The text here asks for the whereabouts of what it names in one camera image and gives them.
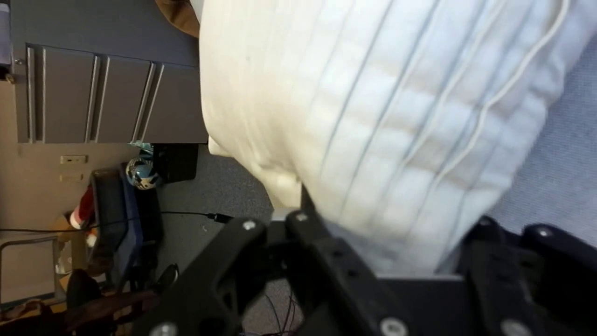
wall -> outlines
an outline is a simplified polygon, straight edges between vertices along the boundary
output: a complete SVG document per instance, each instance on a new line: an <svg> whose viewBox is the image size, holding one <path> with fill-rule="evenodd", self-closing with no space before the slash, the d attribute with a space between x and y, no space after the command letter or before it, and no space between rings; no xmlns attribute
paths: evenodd
<svg viewBox="0 0 597 336"><path fill-rule="evenodd" d="M13 95L13 86L0 82L0 228L50 228L58 215L75 207L91 170L116 166L136 151L127 144L17 144ZM60 155L82 153L90 155L88 164L60 164ZM60 175L78 174L84 181L60 181ZM52 286L49 256L49 245L15 248L4 256L2 301L47 291Z"/></svg>

floor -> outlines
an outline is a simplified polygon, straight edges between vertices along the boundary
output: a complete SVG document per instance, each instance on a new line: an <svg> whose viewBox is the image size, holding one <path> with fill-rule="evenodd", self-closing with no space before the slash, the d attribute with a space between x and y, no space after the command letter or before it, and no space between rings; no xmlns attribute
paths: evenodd
<svg viewBox="0 0 597 336"><path fill-rule="evenodd" d="M213 157L200 147L198 172L194 181L172 183L161 190L162 211L172 213L224 213L230 217L250 217L267 222L271 203L263 187L235 161ZM181 271L209 245L220 231L220 224L200 215L164 215L164 245L159 258L159 273L177 263ZM274 282L244 315L244 330L250 336L280 332L284 321L291 329L289 287Z"/></svg>

screw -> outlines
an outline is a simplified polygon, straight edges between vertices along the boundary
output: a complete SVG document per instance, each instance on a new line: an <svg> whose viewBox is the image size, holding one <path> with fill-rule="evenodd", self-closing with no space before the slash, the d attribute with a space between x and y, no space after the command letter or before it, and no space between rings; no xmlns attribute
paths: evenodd
<svg viewBox="0 0 597 336"><path fill-rule="evenodd" d="M297 213L297 220L299 220L299 222L306 222L308 217L306 217L304 213Z"/></svg>
<svg viewBox="0 0 597 336"><path fill-rule="evenodd" d="M161 323L149 336L177 336L177 327L174 323Z"/></svg>
<svg viewBox="0 0 597 336"><path fill-rule="evenodd" d="M409 329L403 321L396 317L386 317L381 321L381 334L383 336L409 336Z"/></svg>
<svg viewBox="0 0 597 336"><path fill-rule="evenodd" d="M552 237L552 235L554 235L552 230L549 230L549 228L539 228L537 233L539 233L541 237Z"/></svg>
<svg viewBox="0 0 597 336"><path fill-rule="evenodd" d="M250 230L258 228L258 224L256 224L254 220L248 220L248 222L243 222L243 228L244 228L246 231L250 231Z"/></svg>
<svg viewBox="0 0 597 336"><path fill-rule="evenodd" d="M521 321L517 319L504 319L502 321L502 332L506 336L532 336L532 332L528 330L526 325L522 325Z"/></svg>

white pillow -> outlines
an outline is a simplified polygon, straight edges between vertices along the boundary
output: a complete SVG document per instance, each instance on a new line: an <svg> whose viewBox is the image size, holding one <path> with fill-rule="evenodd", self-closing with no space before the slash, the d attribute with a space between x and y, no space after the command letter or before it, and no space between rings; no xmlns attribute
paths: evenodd
<svg viewBox="0 0 597 336"><path fill-rule="evenodd" d="M431 273L502 196L595 0L205 0L209 147L300 183L381 276Z"/></svg>

bolt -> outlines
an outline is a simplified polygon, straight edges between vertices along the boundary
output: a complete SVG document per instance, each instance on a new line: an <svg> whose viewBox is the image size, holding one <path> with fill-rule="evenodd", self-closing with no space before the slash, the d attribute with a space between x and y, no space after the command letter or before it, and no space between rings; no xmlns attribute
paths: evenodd
<svg viewBox="0 0 597 336"><path fill-rule="evenodd" d="M149 336L177 336L177 327L174 323L161 323Z"/></svg>
<svg viewBox="0 0 597 336"><path fill-rule="evenodd" d="M552 230L549 230L549 228L539 228L537 233L539 233L541 237L552 237L552 235L554 235Z"/></svg>
<svg viewBox="0 0 597 336"><path fill-rule="evenodd" d="M243 228L244 228L246 231L250 231L250 230L258 228L258 224L256 224L254 220L248 220L248 222L243 222Z"/></svg>
<svg viewBox="0 0 597 336"><path fill-rule="evenodd" d="M409 336L409 329L403 321L396 317L386 317L381 321L381 334L383 336Z"/></svg>
<svg viewBox="0 0 597 336"><path fill-rule="evenodd" d="M299 222L306 222L308 217L306 217L304 213L297 213L297 220L299 220Z"/></svg>
<svg viewBox="0 0 597 336"><path fill-rule="evenodd" d="M526 325L522 325L517 319L504 319L502 321L502 332L504 336L532 336Z"/></svg>

